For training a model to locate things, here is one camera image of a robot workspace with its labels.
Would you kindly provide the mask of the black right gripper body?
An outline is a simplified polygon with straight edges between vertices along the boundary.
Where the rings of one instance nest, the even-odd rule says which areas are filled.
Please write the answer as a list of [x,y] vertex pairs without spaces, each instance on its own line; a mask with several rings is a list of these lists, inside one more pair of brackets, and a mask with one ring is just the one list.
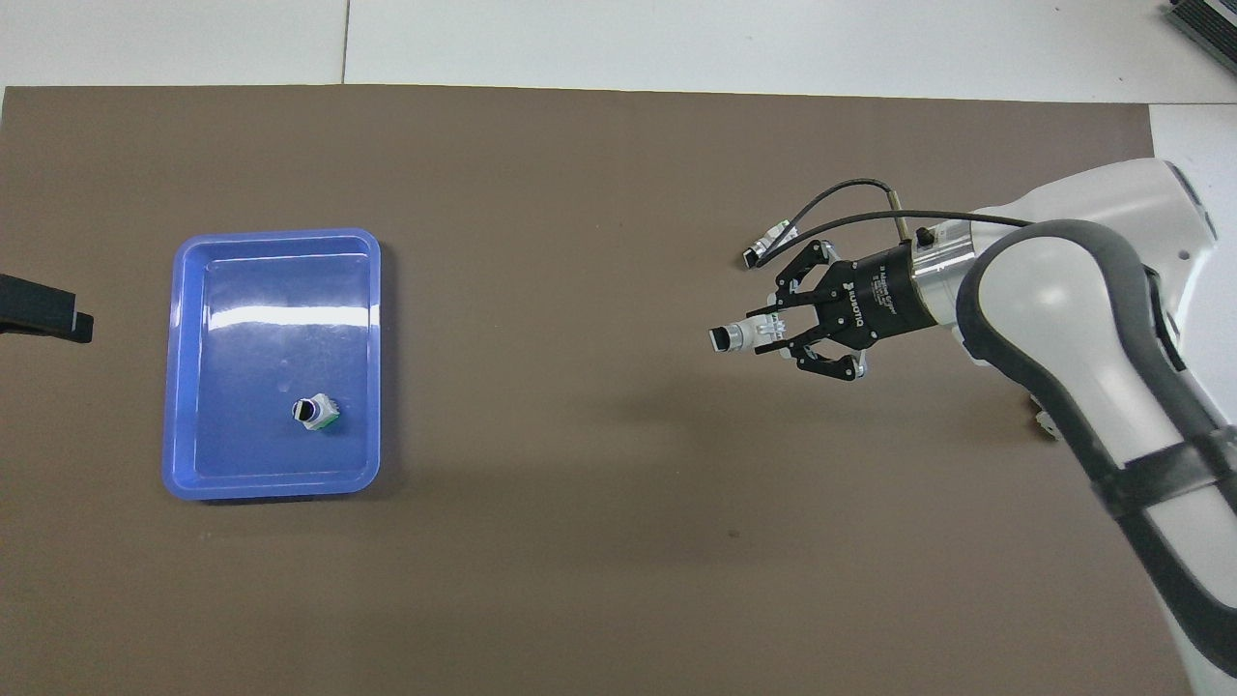
[[913,253],[901,244],[826,269],[826,337],[851,349],[936,326],[913,279]]

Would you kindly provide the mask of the white selector switch black knob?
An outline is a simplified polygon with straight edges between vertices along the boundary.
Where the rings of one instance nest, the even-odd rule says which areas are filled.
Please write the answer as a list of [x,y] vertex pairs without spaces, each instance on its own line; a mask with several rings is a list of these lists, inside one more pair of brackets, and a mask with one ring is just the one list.
[[785,339],[785,321],[773,312],[713,328],[708,330],[708,339],[717,354],[756,352],[757,349],[781,342]]
[[738,260],[742,261],[745,269],[756,269],[764,257],[768,257],[774,250],[790,244],[795,237],[798,237],[798,227],[792,225],[789,220],[783,219],[769,226],[767,232],[761,234],[760,239],[756,239],[755,244],[751,244]]

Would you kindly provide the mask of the white circuit breaker red lever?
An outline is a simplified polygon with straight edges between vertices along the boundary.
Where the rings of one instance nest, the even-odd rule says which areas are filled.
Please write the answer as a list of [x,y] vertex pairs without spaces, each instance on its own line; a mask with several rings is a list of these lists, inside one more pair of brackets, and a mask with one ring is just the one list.
[[1042,401],[1039,401],[1034,393],[1029,393],[1025,397],[1028,397],[1029,404],[1034,407],[1034,422],[1037,423],[1037,427],[1039,427],[1044,435],[1049,436],[1049,439],[1055,443],[1063,443],[1064,439],[1061,431],[1056,428],[1054,419],[1048,414],[1047,407],[1042,404]]

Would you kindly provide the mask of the brown table mat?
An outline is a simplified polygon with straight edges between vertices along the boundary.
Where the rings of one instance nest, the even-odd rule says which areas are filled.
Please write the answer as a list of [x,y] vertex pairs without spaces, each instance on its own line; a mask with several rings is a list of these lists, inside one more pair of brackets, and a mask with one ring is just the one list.
[[[1147,108],[383,85],[9,89],[0,696],[1190,696],[1024,392],[943,330],[854,383],[714,354],[738,253],[837,180],[971,211],[1152,153]],[[160,478],[193,235],[383,247],[383,467]]]

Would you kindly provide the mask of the grey ribbed metal device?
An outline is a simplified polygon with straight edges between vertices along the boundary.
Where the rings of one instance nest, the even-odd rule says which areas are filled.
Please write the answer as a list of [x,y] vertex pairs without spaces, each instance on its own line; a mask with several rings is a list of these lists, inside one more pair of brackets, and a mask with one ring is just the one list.
[[1166,22],[1237,73],[1237,0],[1166,0]]

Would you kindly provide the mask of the blue plastic tray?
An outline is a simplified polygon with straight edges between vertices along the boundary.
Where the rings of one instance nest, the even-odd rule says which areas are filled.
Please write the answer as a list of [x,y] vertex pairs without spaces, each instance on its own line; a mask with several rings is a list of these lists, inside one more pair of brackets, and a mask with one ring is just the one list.
[[[353,494],[383,462],[383,251],[361,227],[197,235],[171,268],[160,476],[182,501]],[[327,393],[332,427],[293,402]]]

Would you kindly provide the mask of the white selector switch green base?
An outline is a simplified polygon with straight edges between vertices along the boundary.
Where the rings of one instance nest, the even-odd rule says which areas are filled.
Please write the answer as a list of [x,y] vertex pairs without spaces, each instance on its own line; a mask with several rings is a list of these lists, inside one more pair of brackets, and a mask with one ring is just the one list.
[[336,402],[323,392],[294,401],[291,413],[293,420],[308,431],[320,431],[323,428],[332,427],[332,423],[335,423],[341,415]]

